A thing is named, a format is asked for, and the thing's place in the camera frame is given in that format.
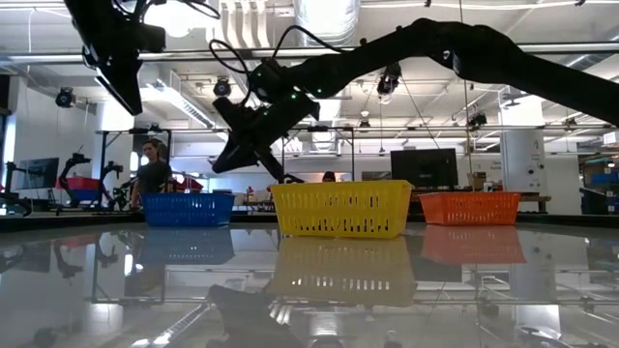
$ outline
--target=monitor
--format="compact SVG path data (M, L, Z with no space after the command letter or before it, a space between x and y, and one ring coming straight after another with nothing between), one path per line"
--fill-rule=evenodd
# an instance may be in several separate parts
M391 152L394 180L406 180L415 188L457 186L456 149L403 150Z
M20 161L18 168L24 169L26 172L18 172L17 189L55 188L59 162L58 158Z

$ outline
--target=blue plastic basket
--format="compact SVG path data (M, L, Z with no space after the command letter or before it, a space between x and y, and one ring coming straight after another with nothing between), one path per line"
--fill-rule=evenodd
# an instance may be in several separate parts
M149 226L220 226L230 222L234 195L220 193L142 194Z

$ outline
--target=black robotic arm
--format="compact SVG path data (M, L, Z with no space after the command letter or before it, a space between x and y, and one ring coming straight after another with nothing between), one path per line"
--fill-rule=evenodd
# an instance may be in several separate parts
M614 100L619 84L524 53L487 26L422 18L373 42L362 41L351 51L312 57L292 68L280 66L275 59L264 60L251 73L249 85L269 107L252 110L226 98L213 103L232 130L213 170L223 172L260 161L282 182L283 171L270 145L307 115L318 119L319 104L307 94L329 98L360 75L421 56L459 77L512 85L619 125L619 105Z

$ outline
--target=metal frame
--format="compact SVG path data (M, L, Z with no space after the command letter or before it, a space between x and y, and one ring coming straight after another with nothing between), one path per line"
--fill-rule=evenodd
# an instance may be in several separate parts
M565 55L565 54L598 54L619 53L617 42L591 42L591 43L517 43L525 53L534 55ZM344 50L352 50L356 46L343 47ZM246 61L259 61L262 58L270 58L274 50L272 48L241 48L239 54ZM217 50L223 61L236 61L237 58L227 50ZM278 52L280 59L307 59L326 53L332 53L322 47L282 47ZM169 50L165 53L142 53L139 58L144 62L215 62L217 61L208 49L192 50ZM82 64L81 53L5 53L0 54L0 67L12 65L66 65Z

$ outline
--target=man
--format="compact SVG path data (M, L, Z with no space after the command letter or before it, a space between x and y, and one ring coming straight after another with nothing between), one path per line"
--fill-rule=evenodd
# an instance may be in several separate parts
M149 139L142 144L142 155L148 159L148 164L137 169L137 180L133 184L132 207L137 207L140 193L159 193L166 180L172 175L169 164L159 156L159 140Z

